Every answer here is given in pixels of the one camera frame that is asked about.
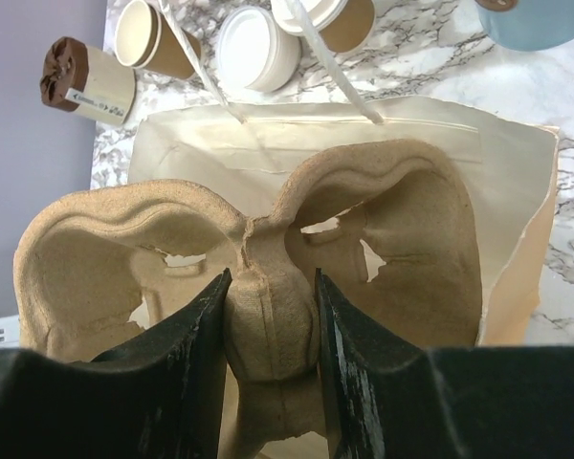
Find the brown paper bag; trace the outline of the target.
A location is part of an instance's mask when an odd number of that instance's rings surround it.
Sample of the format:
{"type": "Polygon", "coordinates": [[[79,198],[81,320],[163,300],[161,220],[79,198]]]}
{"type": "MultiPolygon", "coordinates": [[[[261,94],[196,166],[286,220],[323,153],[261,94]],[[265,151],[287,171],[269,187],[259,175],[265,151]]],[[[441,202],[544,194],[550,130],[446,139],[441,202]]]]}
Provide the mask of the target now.
{"type": "Polygon", "coordinates": [[[327,149],[417,140],[443,150],[475,217],[482,313],[474,344],[517,345],[540,298],[553,225],[558,138],[539,126],[435,98],[365,103],[192,107],[155,114],[135,137],[130,183],[166,179],[229,194],[241,213],[269,211],[291,174],[327,149]]]}

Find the brown paper coffee cup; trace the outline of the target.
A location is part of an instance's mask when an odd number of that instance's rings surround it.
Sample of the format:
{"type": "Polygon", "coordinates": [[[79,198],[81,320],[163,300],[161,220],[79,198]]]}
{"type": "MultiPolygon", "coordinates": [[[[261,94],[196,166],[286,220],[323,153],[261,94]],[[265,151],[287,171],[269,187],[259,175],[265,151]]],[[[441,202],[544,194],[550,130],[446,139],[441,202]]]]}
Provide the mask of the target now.
{"type": "Polygon", "coordinates": [[[320,35],[330,51],[351,52],[367,40],[374,20],[375,7],[371,0],[348,0],[320,35]]]}

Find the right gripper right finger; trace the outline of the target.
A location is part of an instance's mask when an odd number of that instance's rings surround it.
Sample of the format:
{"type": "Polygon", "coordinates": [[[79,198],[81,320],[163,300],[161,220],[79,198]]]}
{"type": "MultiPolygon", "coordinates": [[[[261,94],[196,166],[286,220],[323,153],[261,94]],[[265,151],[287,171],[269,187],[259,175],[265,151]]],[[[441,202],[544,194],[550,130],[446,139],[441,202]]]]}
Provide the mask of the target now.
{"type": "Polygon", "coordinates": [[[333,458],[574,458],[574,346],[420,349],[316,276],[333,458]]]}

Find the brown paper cups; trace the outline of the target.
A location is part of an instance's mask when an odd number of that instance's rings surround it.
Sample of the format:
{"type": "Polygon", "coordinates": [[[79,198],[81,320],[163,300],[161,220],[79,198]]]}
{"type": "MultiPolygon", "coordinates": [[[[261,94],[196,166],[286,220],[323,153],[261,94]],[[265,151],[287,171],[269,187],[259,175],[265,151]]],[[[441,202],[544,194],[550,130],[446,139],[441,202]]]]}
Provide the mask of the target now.
{"type": "Polygon", "coordinates": [[[119,17],[114,37],[119,63],[168,77],[188,79],[195,70],[159,10],[131,1],[119,17]]]}

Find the single cardboard cup carrier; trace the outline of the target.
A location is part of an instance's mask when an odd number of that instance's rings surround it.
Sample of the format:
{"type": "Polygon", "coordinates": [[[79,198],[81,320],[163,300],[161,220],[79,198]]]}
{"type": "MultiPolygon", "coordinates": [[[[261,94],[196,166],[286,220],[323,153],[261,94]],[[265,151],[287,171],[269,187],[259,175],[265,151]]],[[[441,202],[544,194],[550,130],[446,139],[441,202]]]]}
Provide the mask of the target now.
{"type": "Polygon", "coordinates": [[[257,217],[229,194],[159,180],[70,194],[30,223],[13,259],[21,343],[88,360],[232,273],[223,458],[323,434],[315,273],[419,347],[470,346],[482,286],[475,217],[457,169],[417,140],[343,145],[302,163],[257,217]]]}

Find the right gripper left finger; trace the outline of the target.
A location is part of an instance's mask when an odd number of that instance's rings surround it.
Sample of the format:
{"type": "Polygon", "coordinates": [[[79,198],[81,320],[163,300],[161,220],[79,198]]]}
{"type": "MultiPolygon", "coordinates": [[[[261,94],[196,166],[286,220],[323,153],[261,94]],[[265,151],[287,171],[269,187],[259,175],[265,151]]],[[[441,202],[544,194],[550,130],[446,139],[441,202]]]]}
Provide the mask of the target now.
{"type": "Polygon", "coordinates": [[[231,281],[92,361],[0,349],[0,458],[215,457],[231,281]]]}

